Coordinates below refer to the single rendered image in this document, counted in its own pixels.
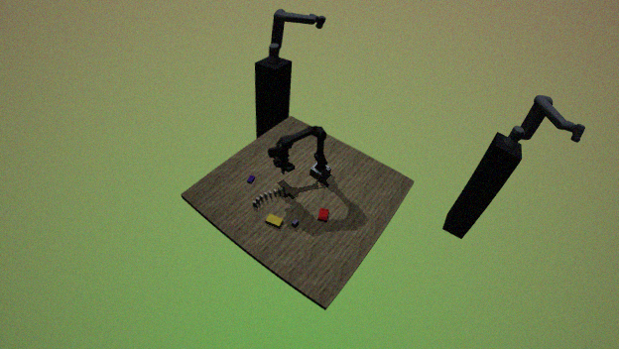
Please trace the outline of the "red flat block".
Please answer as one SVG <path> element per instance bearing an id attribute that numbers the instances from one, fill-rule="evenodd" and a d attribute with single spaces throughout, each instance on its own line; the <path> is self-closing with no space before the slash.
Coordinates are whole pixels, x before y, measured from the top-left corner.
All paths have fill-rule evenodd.
<path id="1" fill-rule="evenodd" d="M 320 212 L 319 212 L 318 220 L 321 220 L 321 221 L 325 221 L 325 222 L 326 222 L 326 220 L 327 220 L 327 216 L 328 216 L 328 212 L 329 212 L 329 210 L 328 210 L 328 209 L 323 209 L 323 208 L 321 208 L 321 209 L 320 209 Z"/>

